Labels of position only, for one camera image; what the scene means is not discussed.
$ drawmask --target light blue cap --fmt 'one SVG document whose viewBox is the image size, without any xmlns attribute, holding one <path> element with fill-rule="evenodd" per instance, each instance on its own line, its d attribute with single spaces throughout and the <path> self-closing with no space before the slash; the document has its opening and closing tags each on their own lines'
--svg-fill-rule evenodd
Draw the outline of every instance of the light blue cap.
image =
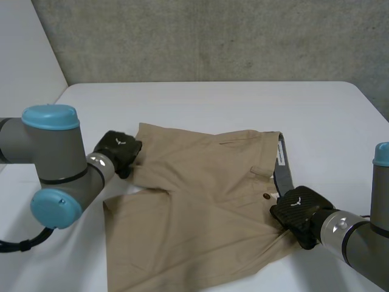
<svg viewBox="0 0 389 292">
<path fill-rule="evenodd" d="M 373 164 L 389 167 L 389 142 L 380 143 L 376 146 Z"/>
<path fill-rule="evenodd" d="M 34 217 L 45 227 L 64 229 L 77 221 L 83 210 L 80 204 L 66 192 L 42 189 L 34 194 L 30 203 Z"/>
<path fill-rule="evenodd" d="M 36 105 L 22 115 L 26 125 L 43 130 L 63 131 L 80 126 L 75 108 L 69 105 Z"/>
</svg>

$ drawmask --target beige fabric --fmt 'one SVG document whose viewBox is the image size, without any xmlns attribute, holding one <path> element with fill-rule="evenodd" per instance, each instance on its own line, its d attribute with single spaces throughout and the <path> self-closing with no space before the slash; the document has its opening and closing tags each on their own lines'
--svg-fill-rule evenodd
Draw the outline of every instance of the beige fabric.
<svg viewBox="0 0 389 292">
<path fill-rule="evenodd" d="M 298 248 L 269 212 L 277 132 L 220 135 L 140 124 L 134 184 L 105 202 L 109 292 L 196 291 Z"/>
</svg>

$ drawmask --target concrete wall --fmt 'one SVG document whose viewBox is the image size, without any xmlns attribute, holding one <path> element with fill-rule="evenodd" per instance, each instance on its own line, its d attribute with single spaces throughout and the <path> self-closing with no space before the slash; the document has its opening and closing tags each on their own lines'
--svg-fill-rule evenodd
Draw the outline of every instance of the concrete wall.
<svg viewBox="0 0 389 292">
<path fill-rule="evenodd" d="M 389 118 L 387 0 L 32 2 L 69 84 L 343 80 Z"/>
</svg>

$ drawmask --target white label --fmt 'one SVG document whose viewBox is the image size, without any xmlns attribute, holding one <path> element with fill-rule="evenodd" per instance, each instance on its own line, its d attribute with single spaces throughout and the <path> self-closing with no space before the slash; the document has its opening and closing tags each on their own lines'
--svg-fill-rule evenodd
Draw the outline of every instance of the white label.
<svg viewBox="0 0 389 292">
<path fill-rule="evenodd" d="M 282 149 L 281 141 L 278 141 L 277 159 L 278 165 L 285 165 L 284 150 Z"/>
</svg>

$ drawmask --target white tabletop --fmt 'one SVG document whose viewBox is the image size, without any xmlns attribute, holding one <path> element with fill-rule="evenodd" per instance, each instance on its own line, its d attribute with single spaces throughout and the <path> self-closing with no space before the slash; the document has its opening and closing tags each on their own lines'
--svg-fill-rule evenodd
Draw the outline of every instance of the white tabletop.
<svg viewBox="0 0 389 292">
<path fill-rule="evenodd" d="M 374 147 L 389 141 L 388 122 L 344 82 L 82 84 L 68 88 L 58 103 L 77 109 L 87 152 L 108 130 L 135 135 L 139 122 L 212 134 L 282 131 L 295 186 L 312 187 L 337 208 L 361 215 L 370 212 Z M 0 186 L 0 239 L 39 233 L 29 211 L 40 187 L 34 167 L 8 165 Z M 1 254 L 0 290 L 106 292 L 102 200 L 135 190 L 114 178 L 71 228 L 29 252 Z M 268 290 L 381 291 L 321 246 L 208 291 Z"/>
</svg>

